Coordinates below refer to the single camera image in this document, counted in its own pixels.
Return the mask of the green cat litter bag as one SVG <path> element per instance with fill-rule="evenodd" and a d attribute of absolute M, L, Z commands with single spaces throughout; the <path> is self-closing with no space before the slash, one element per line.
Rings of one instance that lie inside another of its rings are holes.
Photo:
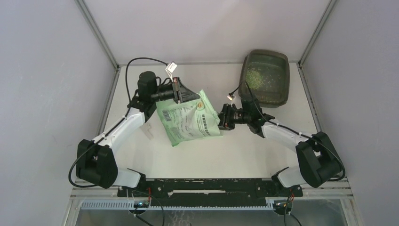
<path fill-rule="evenodd" d="M 205 91 L 199 99 L 177 104 L 173 100 L 156 103 L 156 111 L 172 146 L 181 142 L 221 136 L 220 119 Z"/>

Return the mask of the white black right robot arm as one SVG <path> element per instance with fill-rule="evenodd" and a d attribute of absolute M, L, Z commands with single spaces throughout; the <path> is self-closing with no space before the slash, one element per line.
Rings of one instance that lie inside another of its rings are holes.
<path fill-rule="evenodd" d="M 241 108 L 235 104 L 223 105 L 218 114 L 220 130 L 233 130 L 237 124 L 246 124 L 252 133 L 274 140 L 296 154 L 297 166 L 286 167 L 272 176 L 272 191 L 276 195 L 284 196 L 293 186 L 308 184 L 317 188 L 345 177 L 344 165 L 326 133 L 307 134 L 282 125 L 262 112 L 257 99 L 244 99 L 241 104 Z"/>

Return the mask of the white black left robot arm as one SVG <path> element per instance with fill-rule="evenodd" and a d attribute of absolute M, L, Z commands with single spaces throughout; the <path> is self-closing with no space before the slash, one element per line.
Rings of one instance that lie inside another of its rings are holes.
<path fill-rule="evenodd" d="M 151 118 L 157 102 L 172 100 L 182 104 L 200 99 L 200 95 L 185 87 L 179 77 L 166 78 L 162 82 L 154 72 L 146 71 L 139 75 L 137 85 L 135 94 L 129 97 L 127 112 L 102 134 L 91 140 L 83 139 L 78 144 L 77 159 L 69 174 L 74 171 L 77 178 L 90 183 L 88 187 L 124 186 L 135 196 L 144 195 L 147 183 L 141 180 L 141 174 L 118 167 L 115 153 Z"/>

